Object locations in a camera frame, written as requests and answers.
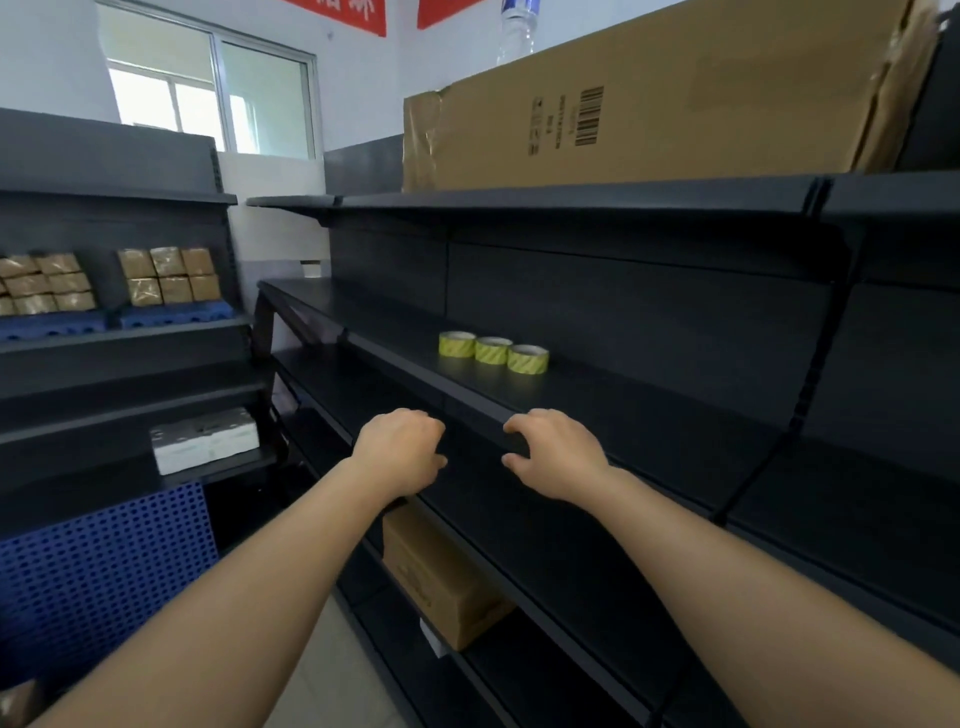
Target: hand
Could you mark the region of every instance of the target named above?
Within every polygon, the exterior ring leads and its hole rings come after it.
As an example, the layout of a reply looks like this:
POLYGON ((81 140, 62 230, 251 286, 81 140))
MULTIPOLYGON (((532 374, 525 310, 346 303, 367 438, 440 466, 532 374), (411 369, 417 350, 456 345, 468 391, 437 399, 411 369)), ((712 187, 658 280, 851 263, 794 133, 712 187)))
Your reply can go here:
POLYGON ((377 415, 360 430, 350 457, 387 502, 412 496, 437 479, 446 458, 437 445, 446 425, 419 410, 377 415))
POLYGON ((584 493, 611 470, 593 433, 555 409, 514 415, 503 431, 519 432, 530 446, 529 459, 510 452, 503 464, 543 496, 581 505, 584 493))

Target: tiled floor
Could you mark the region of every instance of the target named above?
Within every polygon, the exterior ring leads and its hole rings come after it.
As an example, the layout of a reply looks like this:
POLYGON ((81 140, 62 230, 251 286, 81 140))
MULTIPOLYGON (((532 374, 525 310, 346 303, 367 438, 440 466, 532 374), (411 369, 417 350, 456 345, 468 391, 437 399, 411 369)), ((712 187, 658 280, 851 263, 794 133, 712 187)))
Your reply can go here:
POLYGON ((267 728, 407 728, 333 597, 267 728))

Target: blue perforated panel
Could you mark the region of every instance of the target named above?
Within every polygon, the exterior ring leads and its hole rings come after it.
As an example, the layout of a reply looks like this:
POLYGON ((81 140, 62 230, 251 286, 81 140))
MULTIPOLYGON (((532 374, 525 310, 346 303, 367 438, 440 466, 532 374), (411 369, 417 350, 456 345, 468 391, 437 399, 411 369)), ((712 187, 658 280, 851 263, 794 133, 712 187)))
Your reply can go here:
POLYGON ((199 483, 0 542, 0 677, 69 685, 216 562, 199 483))

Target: tape roll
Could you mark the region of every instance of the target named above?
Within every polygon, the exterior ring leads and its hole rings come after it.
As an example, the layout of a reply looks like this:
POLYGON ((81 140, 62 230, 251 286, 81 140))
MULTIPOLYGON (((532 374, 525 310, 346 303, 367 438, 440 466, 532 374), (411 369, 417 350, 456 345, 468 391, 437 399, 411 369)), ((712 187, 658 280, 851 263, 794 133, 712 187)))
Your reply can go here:
POLYGON ((514 345, 510 339, 501 339, 497 336, 484 336, 477 339, 474 358, 481 364, 495 364, 503 366, 507 363, 507 354, 514 345))
POLYGON ((469 331, 445 331, 440 335, 440 356, 472 359, 476 340, 476 334, 469 331))
POLYGON ((507 367, 519 375, 541 375, 546 372, 550 362, 550 352, 543 347, 519 344, 510 347, 507 355, 507 367))

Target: red banner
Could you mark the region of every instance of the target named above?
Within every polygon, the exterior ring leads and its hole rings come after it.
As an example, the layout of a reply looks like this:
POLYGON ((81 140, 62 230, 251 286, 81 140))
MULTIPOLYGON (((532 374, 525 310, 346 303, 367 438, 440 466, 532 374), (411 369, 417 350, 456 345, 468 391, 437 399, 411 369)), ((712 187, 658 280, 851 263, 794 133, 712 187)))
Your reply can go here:
POLYGON ((423 30, 456 15, 461 10, 476 5, 481 0, 420 0, 417 27, 423 30))
POLYGON ((387 36, 387 0, 287 0, 378 36, 387 36))

